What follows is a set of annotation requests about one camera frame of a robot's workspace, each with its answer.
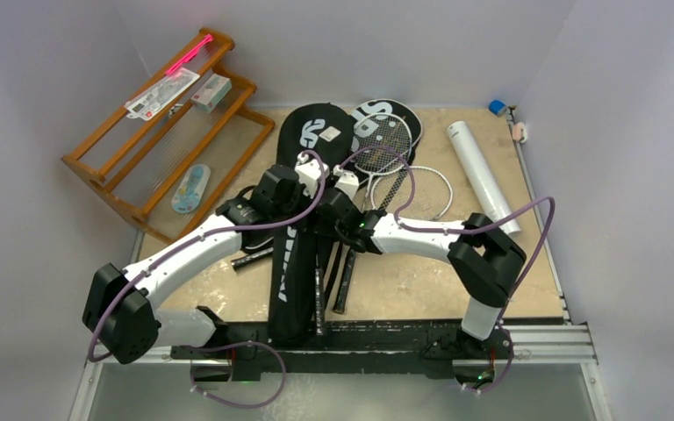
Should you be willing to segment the white shuttlecock tube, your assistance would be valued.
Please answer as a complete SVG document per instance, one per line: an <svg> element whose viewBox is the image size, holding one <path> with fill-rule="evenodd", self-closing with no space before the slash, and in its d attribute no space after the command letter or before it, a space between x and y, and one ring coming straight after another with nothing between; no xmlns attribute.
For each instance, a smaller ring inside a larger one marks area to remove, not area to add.
<svg viewBox="0 0 674 421"><path fill-rule="evenodd" d="M459 120L446 132L484 213L495 222L510 216L511 208L468 125Z"/></svg>

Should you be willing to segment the black badminton racket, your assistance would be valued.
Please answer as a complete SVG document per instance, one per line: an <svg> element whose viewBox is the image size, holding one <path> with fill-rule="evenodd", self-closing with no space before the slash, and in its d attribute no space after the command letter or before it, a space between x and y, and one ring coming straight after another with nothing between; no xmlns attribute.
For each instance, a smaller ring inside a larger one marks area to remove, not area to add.
<svg viewBox="0 0 674 421"><path fill-rule="evenodd" d="M329 254L325 252L323 247L317 240L315 247L315 297L314 297L314 323L315 335L317 337L324 337L326 335L325 328L325 285L326 285L326 269L328 267Z"/></svg>

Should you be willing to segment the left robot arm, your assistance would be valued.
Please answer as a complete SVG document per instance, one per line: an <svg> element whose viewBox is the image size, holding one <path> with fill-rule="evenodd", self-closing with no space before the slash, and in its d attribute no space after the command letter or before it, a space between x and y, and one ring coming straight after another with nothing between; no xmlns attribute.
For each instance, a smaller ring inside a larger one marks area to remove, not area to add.
<svg viewBox="0 0 674 421"><path fill-rule="evenodd" d="M226 335L205 310L166 312L161 305L214 263L266 234L315 213L332 169L318 159L275 165L255 186L220 205L198 228L151 257L124 268L112 263L93 274L82 322L90 330L91 362L136 361L157 346L193 346L206 359L226 350Z"/></svg>

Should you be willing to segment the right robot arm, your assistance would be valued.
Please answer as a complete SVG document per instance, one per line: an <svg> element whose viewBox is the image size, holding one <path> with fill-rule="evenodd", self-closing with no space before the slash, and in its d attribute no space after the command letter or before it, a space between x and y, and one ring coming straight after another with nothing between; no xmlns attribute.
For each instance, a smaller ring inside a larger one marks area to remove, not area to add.
<svg viewBox="0 0 674 421"><path fill-rule="evenodd" d="M463 221L395 218L384 210L362 212L347 194L330 188L315 208L317 233L358 253L410 254L448 263L470 295L457 334L460 350L477 357L491 347L491 333L513 294L527 255L487 216Z"/></svg>

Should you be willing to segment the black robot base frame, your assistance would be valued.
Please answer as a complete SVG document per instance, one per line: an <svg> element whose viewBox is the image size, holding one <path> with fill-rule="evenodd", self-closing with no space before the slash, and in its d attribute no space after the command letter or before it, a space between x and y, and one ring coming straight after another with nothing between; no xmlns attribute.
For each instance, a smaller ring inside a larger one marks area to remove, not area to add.
<svg viewBox="0 0 674 421"><path fill-rule="evenodd" d="M326 335L308 330L296 344L276 344L263 322L228 322L210 343L157 346L134 362L182 363L193 367L233 364L237 382L263 374L410 374L473 382L506 363L580 364L596 360L584 325L529 321L496 329L485 340L464 333L458 319L328 321Z"/></svg>

